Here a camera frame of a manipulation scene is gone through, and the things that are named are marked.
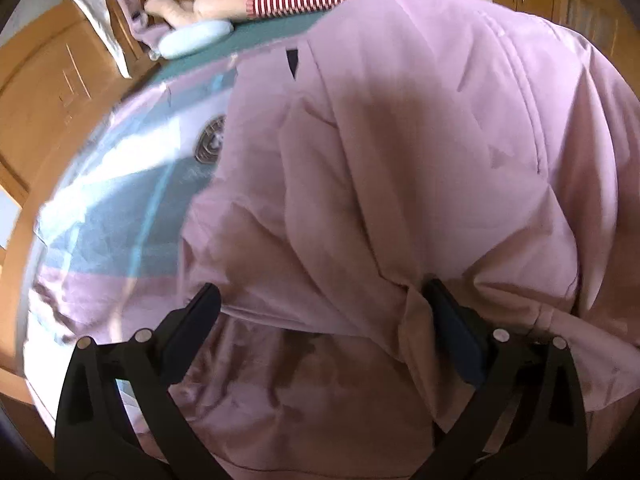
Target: green bedsheet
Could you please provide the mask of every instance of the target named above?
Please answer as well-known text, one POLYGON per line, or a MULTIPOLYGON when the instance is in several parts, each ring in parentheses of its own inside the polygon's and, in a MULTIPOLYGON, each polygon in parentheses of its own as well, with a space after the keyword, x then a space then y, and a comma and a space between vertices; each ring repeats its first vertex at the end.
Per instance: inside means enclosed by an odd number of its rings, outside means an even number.
POLYGON ((220 41, 220 43, 211 45, 191 56, 175 59, 167 63, 156 72, 147 85, 152 86, 161 81, 166 81, 205 63, 229 56, 234 52, 246 50, 261 43, 301 34, 324 14, 325 12, 312 12, 309 14, 300 14, 299 16, 289 16, 287 18, 273 18, 272 20, 261 20, 260 22, 241 23, 230 36, 220 41))

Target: pink garment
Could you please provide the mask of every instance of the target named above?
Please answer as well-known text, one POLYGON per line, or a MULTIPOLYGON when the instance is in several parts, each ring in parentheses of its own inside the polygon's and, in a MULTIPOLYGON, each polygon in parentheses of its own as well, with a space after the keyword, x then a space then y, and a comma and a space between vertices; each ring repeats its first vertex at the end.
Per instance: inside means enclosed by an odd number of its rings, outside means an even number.
POLYGON ((350 0, 298 49, 295 79, 282 49, 240 65, 184 225, 181 301, 225 303, 172 392, 200 438, 236 479, 412 474, 471 394, 434 347, 436 274, 567 339, 593 461, 640 388, 629 86, 578 34, 472 0, 350 0))
POLYGON ((129 24, 131 35, 136 40, 145 43, 150 49, 157 50, 160 40, 171 31, 169 25, 165 23, 149 25, 149 16, 140 0, 116 1, 129 24))

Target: pink cloth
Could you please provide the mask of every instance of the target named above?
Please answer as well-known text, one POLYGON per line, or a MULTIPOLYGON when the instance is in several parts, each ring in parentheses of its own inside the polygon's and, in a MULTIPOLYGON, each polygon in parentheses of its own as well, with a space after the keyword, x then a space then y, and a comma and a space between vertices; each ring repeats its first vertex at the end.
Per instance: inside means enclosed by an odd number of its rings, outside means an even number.
POLYGON ((150 49, 157 50, 160 40, 171 31, 169 25, 166 23, 149 25, 149 16, 140 0, 116 1, 129 24, 131 35, 136 40, 145 43, 150 49))
POLYGON ((282 49, 240 65, 184 225, 182 300, 225 303, 173 390, 201 439, 236 479, 409 476, 471 394, 434 347, 436 274, 567 339, 593 461, 640 388, 629 86, 578 34, 471 0, 350 0, 298 48, 295 79, 282 49))

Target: white towel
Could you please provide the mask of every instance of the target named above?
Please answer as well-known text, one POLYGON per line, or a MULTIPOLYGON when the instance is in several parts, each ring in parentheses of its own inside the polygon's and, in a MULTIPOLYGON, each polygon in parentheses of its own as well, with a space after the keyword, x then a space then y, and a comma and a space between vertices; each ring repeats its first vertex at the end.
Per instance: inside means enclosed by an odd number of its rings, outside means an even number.
POLYGON ((123 77, 131 79, 127 62, 124 58, 124 51, 116 40, 111 28, 111 18, 106 0, 73 0, 76 5, 84 12, 89 22, 92 24, 96 34, 100 37, 104 46, 107 47, 109 53, 118 65, 118 69, 123 77))

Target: wall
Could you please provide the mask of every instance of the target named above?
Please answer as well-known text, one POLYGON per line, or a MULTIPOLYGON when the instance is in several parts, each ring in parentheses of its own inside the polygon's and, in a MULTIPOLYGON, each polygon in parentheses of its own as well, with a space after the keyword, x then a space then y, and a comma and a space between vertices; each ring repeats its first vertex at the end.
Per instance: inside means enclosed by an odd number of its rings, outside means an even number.
POLYGON ((25 25, 61 2, 62 0, 20 0, 4 29, 0 32, 0 46, 9 41, 25 25))

